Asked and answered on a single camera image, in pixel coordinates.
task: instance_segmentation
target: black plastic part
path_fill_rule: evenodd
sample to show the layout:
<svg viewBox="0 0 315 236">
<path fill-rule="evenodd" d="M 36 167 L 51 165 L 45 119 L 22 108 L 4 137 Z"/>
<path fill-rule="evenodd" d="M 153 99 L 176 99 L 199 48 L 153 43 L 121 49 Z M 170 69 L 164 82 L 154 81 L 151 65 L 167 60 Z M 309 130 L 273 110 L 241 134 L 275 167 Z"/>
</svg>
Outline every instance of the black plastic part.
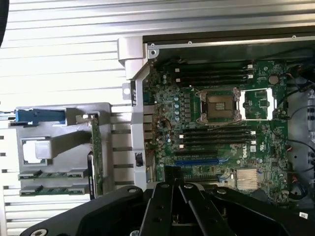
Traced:
<svg viewBox="0 0 315 236">
<path fill-rule="evenodd" d="M 218 193 L 218 190 L 224 190 L 225 194 Z M 229 206 L 228 223 L 236 235 L 309 236 L 315 228 L 313 222 L 294 215 L 288 209 L 275 208 L 229 188 L 215 189 L 212 195 L 221 200 L 221 204 Z"/>
<path fill-rule="evenodd" d="M 315 225 L 235 190 L 211 194 L 184 183 L 179 167 L 165 168 L 167 182 L 144 193 L 126 186 L 34 225 L 21 236 L 46 229 L 47 236 L 309 236 Z"/>
<path fill-rule="evenodd" d="M 148 202 L 139 236 L 168 236 L 172 226 L 173 184 L 158 183 Z"/>
<path fill-rule="evenodd" d="M 39 229 L 46 229 L 47 236 L 129 235 L 135 225 L 141 224 L 145 209 L 142 201 L 142 189 L 126 186 L 38 223 L 20 235 L 30 236 Z"/>
<path fill-rule="evenodd" d="M 292 35 L 296 35 L 297 37 L 314 36 L 315 26 L 147 35 L 143 36 L 143 42 L 165 45 L 187 43 L 188 41 L 192 43 L 204 43 L 229 40 L 287 38 L 292 37 Z"/>
<path fill-rule="evenodd" d="M 9 14 L 9 0 L 0 0 L 0 47 L 3 42 Z"/>
</svg>

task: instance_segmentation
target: black pcie slot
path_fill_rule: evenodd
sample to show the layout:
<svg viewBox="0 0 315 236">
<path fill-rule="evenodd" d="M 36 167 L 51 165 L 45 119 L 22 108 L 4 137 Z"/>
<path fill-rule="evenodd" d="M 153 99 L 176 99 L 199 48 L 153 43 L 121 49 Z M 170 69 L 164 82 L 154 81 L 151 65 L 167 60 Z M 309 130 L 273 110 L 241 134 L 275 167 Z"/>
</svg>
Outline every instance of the black pcie slot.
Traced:
<svg viewBox="0 0 315 236">
<path fill-rule="evenodd" d="M 205 184 L 209 184 L 219 181 L 219 177 L 217 175 L 193 175 L 192 177 L 184 177 L 184 179 L 185 181 L 198 182 L 199 184 L 201 184 L 202 182 Z"/>
<path fill-rule="evenodd" d="M 213 130 L 213 131 L 205 131 L 205 132 L 193 132 L 193 133 L 185 133 L 185 137 L 192 137 L 192 136 L 209 136 L 209 135 L 217 135 L 217 134 L 250 134 L 249 129 L 243 130 Z"/>
<path fill-rule="evenodd" d="M 181 82 L 186 82 L 188 80 L 193 81 L 211 81 L 211 80 L 239 80 L 239 79 L 247 79 L 248 75 L 214 75 L 214 76 L 184 76 L 180 77 Z"/>
<path fill-rule="evenodd" d="M 177 83 L 178 86 L 182 87 L 191 87 L 191 86 L 210 86 L 210 85 L 243 85 L 247 84 L 248 79 L 245 80 L 217 80 L 217 81 L 202 81 L 202 82 L 195 82 L 195 81 L 189 81 L 189 82 L 181 82 Z"/>
<path fill-rule="evenodd" d="M 175 156 L 186 156 L 186 155 L 217 155 L 218 150 L 183 150 L 175 151 Z"/>
<path fill-rule="evenodd" d="M 215 139 L 250 139 L 254 138 L 252 135 L 212 135 L 209 137 L 188 137 L 188 138 L 183 138 L 183 143 L 189 142 L 189 141 L 199 141 L 199 140 L 215 140 Z"/>
<path fill-rule="evenodd" d="M 221 131 L 221 130 L 224 130 L 224 131 L 228 131 L 228 130 L 244 130 L 244 129 L 247 129 L 247 130 L 250 130 L 251 126 L 250 125 L 227 125 L 227 126 L 223 126 L 223 127 L 215 127 L 215 130 L 213 130 L 214 132 L 218 132 L 218 131 Z M 200 128 L 195 128 L 195 129 L 183 129 L 183 133 L 190 133 L 190 132 L 199 132 L 199 131 L 207 131 L 207 132 L 213 132 L 211 129 L 211 127 L 200 127 Z"/>
<path fill-rule="evenodd" d="M 252 139 L 236 139 L 236 140 L 220 140 L 207 141 L 207 142 L 187 142 L 185 146 L 202 146 L 202 145 L 215 145 L 215 144 L 244 144 L 252 141 Z"/>
</svg>

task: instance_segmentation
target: heatsink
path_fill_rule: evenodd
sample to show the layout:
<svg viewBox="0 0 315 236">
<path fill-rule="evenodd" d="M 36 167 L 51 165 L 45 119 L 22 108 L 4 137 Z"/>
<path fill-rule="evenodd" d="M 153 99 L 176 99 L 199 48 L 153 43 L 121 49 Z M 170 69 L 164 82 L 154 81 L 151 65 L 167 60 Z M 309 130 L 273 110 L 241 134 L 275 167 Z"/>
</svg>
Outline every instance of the heatsink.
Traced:
<svg viewBox="0 0 315 236">
<path fill-rule="evenodd" d="M 258 172 L 253 169 L 237 169 L 236 184 L 238 190 L 255 190 L 258 188 Z"/>
</svg>

